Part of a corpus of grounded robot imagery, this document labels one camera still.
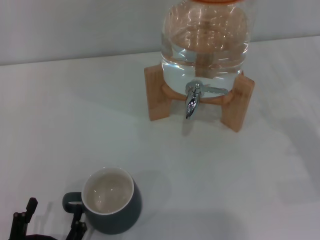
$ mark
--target dark gray mug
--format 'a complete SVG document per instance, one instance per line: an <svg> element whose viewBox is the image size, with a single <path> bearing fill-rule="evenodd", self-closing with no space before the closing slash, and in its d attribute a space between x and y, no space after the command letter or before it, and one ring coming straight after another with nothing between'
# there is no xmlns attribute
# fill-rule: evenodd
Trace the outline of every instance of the dark gray mug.
<svg viewBox="0 0 320 240"><path fill-rule="evenodd" d="M82 192L66 193L62 199L67 213L82 209L90 224L104 234L120 234L131 228L142 209L140 191L130 174L117 167L105 167L92 174Z"/></svg>

